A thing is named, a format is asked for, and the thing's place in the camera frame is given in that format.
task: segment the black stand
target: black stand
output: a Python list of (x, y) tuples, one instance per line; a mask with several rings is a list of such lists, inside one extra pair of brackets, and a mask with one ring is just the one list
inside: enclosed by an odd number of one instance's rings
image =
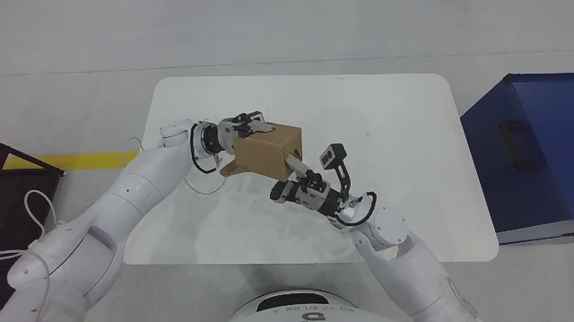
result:
[[(0, 250), (27, 249), (39, 237), (40, 229), (26, 213), (24, 195), (30, 190), (39, 190), (53, 200), (60, 178), (66, 172), (5, 144), (0, 144), (0, 167), (4, 166), (8, 155), (17, 156), (42, 168), (0, 170)], [(49, 211), (44, 198), (32, 194), (28, 202), (34, 216), (44, 222)], [(0, 308), (13, 294), (6, 275), (15, 261), (16, 258), (0, 261)]]

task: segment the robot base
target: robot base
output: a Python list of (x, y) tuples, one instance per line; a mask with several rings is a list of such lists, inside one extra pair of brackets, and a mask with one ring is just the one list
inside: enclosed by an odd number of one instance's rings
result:
[(348, 300), (319, 290), (288, 290), (258, 297), (231, 316), (228, 322), (394, 322), (357, 309)]

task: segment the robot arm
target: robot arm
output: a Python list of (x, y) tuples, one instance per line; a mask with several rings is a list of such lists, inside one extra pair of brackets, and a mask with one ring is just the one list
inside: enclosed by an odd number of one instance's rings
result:
[(160, 129), (156, 148), (142, 151), (114, 185), (76, 219), (58, 225), (30, 247), (48, 265), (46, 272), (32, 254), (24, 254), (8, 273), (16, 292), (1, 321), (83, 321), (116, 281), (132, 229), (171, 194), (199, 160), (219, 152), (233, 154), (233, 139), (272, 130), (259, 112), (226, 118), (218, 125), (178, 121)]
[[(341, 192), (320, 174), (288, 156), (297, 181), (278, 182), (271, 192), (277, 203), (287, 201), (323, 214), (339, 231), (350, 233), (353, 243), (393, 302), (416, 322), (480, 321), (474, 308), (457, 292), (442, 264), (393, 209), (377, 205), (377, 195), (349, 195), (351, 180), (342, 144), (331, 144), (321, 155), (323, 169), (335, 170)], [(378, 251), (398, 247), (386, 260)]]

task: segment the brown box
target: brown box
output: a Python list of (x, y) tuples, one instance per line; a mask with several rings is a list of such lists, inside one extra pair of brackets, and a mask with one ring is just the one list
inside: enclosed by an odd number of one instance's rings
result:
[(235, 160), (224, 166), (220, 173), (228, 177), (250, 171), (287, 181), (293, 170), (285, 163), (285, 157), (291, 154), (301, 159), (303, 156), (301, 128), (279, 124), (273, 126), (274, 130), (268, 133), (234, 139)]

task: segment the black cable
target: black cable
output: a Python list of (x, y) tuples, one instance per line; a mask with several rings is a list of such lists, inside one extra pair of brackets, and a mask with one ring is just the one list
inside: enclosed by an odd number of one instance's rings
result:
[(336, 220), (343, 226), (359, 226), (367, 222), (367, 220), (370, 219), (371, 215), (373, 214), (373, 211), (375, 211), (375, 205), (377, 204), (377, 194), (370, 191), (367, 193), (367, 195), (370, 196), (371, 199), (370, 209), (367, 215), (365, 215), (365, 217), (363, 217), (359, 222), (344, 222), (343, 220), (341, 220), (339, 215), (335, 215)]
[(190, 141), (190, 145), (191, 145), (191, 161), (194, 162), (194, 165), (196, 166), (196, 168), (203, 172), (204, 174), (211, 174), (212, 172), (216, 171), (217, 168), (213, 168), (211, 170), (204, 170), (201, 166), (199, 166), (197, 164), (197, 158), (196, 158), (196, 148), (194, 147), (194, 132), (196, 130), (197, 127), (197, 123), (195, 123), (193, 126), (191, 126), (191, 132), (189, 132), (189, 141)]

